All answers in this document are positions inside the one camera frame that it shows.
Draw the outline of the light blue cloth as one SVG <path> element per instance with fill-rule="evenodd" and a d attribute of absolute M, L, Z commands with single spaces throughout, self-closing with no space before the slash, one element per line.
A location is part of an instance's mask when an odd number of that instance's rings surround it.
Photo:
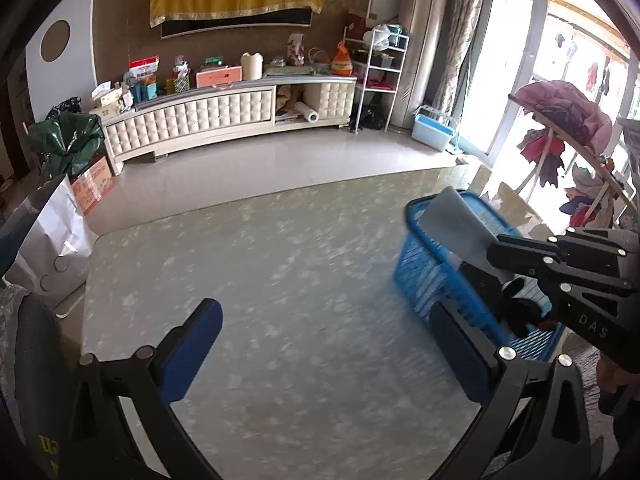
<path fill-rule="evenodd" d="M 501 284 L 515 278 L 487 259 L 487 249 L 497 240 L 488 227 L 451 186 L 436 195 L 418 220 L 421 229 L 460 260 L 494 276 Z"/>

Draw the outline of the black dragon plush toy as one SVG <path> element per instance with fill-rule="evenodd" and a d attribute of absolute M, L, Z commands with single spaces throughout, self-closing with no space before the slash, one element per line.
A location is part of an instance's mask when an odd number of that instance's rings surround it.
<path fill-rule="evenodd" d="M 516 338 L 526 338 L 533 327 L 544 332 L 552 332 L 558 326 L 558 322 L 542 312 L 538 302 L 518 297 L 518 293 L 525 287 L 524 278 L 514 278 L 503 285 L 498 278 L 467 262 L 462 263 L 460 272 L 496 320 L 506 326 Z"/>

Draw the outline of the blue plastic laundry basket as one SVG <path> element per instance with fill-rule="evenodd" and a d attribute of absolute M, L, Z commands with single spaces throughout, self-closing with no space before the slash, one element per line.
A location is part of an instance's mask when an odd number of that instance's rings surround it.
<path fill-rule="evenodd" d="M 423 323 L 427 323 L 436 302 L 449 300 L 466 322 L 481 330 L 494 344 L 509 346 L 525 359 L 550 359 L 564 327 L 558 324 L 552 330 L 532 328 L 524 338 L 510 334 L 452 264 L 449 249 L 419 226 L 419 220 L 430 210 L 435 198 L 434 194 L 415 198 L 405 206 L 407 235 L 396 264 L 394 281 L 409 307 Z"/>

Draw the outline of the light blue storage bin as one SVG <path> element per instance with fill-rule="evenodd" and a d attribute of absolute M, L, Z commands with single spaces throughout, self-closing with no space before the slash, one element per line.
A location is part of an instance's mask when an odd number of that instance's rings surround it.
<path fill-rule="evenodd" d="M 446 151 L 449 145 L 456 144 L 457 121 L 431 106 L 422 106 L 414 114 L 411 139 L 432 148 Z"/>

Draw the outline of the white paper bag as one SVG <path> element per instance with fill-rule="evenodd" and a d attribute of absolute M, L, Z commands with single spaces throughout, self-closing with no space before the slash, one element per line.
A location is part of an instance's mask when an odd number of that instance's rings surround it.
<path fill-rule="evenodd" d="M 82 284 L 96 233 L 63 174 L 29 194 L 1 227 L 1 281 L 56 308 Z"/>

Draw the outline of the white metal shelf rack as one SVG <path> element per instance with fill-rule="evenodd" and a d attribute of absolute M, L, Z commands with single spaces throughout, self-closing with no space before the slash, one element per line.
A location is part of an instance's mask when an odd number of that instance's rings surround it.
<path fill-rule="evenodd" d="M 343 44 L 356 78 L 350 130 L 390 128 L 410 37 L 400 25 L 376 25 L 357 36 L 345 28 Z"/>

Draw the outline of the white paper roll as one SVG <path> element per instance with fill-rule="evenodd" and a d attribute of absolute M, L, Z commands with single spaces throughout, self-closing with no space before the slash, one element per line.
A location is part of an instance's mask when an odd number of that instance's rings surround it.
<path fill-rule="evenodd" d="M 319 120 L 319 114 L 316 110 L 308 106 L 304 102 L 296 102 L 294 108 L 303 116 L 306 122 L 310 124 L 315 124 Z"/>

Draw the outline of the orange bag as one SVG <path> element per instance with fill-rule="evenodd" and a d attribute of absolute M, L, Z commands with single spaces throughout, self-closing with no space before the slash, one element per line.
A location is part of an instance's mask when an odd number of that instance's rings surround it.
<path fill-rule="evenodd" d="M 340 77 L 352 76 L 352 59 L 344 41 L 337 44 L 336 55 L 331 62 L 331 74 Z"/>

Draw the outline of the red cardboard box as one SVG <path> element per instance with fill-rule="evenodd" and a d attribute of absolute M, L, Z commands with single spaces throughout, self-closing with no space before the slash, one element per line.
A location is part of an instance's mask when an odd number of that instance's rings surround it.
<path fill-rule="evenodd" d="M 106 157 L 96 158 L 72 183 L 77 205 L 84 214 L 96 206 L 114 186 L 112 168 Z"/>

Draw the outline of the green plastic bag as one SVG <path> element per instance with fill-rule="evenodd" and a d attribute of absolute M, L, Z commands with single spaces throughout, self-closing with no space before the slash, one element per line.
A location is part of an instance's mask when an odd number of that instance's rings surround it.
<path fill-rule="evenodd" d="M 95 114 L 61 113 L 27 128 L 32 150 L 42 160 L 44 180 L 76 179 L 104 154 L 102 122 Z"/>

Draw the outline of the white plastic jug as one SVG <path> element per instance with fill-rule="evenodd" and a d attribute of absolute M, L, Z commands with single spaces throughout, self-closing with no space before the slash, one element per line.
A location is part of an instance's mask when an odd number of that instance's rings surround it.
<path fill-rule="evenodd" d="M 244 81 L 262 79 L 262 66 L 264 58 L 259 52 L 245 52 L 241 56 L 242 77 Z"/>

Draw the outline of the pink box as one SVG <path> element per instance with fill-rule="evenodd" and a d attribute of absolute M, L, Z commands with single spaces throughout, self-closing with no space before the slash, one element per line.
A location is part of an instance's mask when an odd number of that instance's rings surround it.
<path fill-rule="evenodd" d="M 243 78 L 241 66 L 214 66 L 199 70 L 195 74 L 195 82 L 198 88 L 217 87 L 221 84 L 228 86 L 241 81 Z"/>

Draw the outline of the white tufted TV cabinet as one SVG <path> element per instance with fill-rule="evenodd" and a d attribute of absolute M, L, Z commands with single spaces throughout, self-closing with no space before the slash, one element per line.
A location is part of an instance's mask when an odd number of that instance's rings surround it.
<path fill-rule="evenodd" d="M 160 157 L 270 133 L 347 127 L 355 89 L 354 77 L 268 76 L 163 96 L 104 122 L 106 157 L 118 176 L 125 162 L 143 155 Z M 294 108 L 298 101 L 318 112 L 318 122 L 306 122 Z"/>

